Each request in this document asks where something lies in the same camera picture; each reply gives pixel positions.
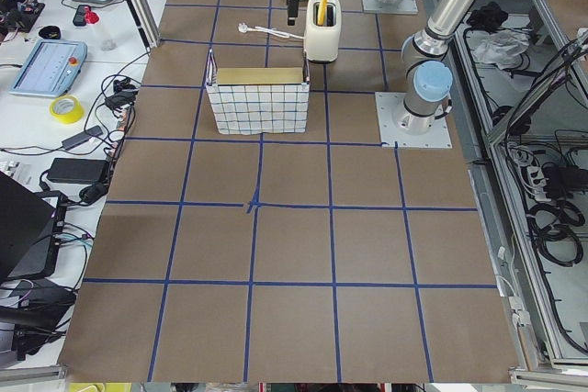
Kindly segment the yellow tape roll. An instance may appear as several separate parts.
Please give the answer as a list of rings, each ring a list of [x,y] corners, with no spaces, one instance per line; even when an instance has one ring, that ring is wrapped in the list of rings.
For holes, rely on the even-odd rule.
[[[51,116],[61,124],[69,125],[80,121],[84,108],[73,95],[62,95],[54,99],[49,107]]]

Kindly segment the white toaster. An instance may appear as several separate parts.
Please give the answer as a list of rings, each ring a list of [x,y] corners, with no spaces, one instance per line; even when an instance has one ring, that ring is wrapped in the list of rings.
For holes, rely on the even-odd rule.
[[[309,62],[333,62],[338,56],[342,14],[339,0],[328,0],[325,23],[316,24],[320,0],[309,0],[304,31],[304,51]]]

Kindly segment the black laptop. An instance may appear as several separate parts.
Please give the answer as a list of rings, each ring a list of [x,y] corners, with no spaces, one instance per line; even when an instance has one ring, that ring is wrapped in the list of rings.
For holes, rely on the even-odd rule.
[[[33,193],[1,175],[1,280],[53,274],[66,214],[60,191]]]

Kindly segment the red capped squeeze bottle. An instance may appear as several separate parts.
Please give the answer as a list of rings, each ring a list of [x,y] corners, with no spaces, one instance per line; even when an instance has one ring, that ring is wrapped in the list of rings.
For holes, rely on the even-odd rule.
[[[99,49],[102,51],[111,51],[117,48],[117,44],[108,31],[107,26],[90,6],[85,7],[84,19],[86,25],[92,31]]]

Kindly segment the black phone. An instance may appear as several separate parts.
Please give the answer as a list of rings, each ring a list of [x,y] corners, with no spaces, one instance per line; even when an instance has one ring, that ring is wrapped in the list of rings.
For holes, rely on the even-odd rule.
[[[91,7],[86,4],[81,4],[76,8],[73,16],[73,25],[75,27],[84,27],[86,25],[86,13],[91,10]]]

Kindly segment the toast slice in toaster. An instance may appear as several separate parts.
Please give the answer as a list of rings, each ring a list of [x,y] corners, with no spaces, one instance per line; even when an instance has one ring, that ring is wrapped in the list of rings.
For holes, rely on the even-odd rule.
[[[328,7],[328,0],[320,0],[317,9],[317,17],[316,17],[316,24],[319,27],[322,27],[325,23],[326,12]]]

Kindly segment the black power adapter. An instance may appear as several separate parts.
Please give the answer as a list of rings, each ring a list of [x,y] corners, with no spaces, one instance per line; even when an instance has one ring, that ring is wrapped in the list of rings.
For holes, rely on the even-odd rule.
[[[59,184],[93,184],[102,182],[108,162],[96,159],[55,158],[47,179]]]

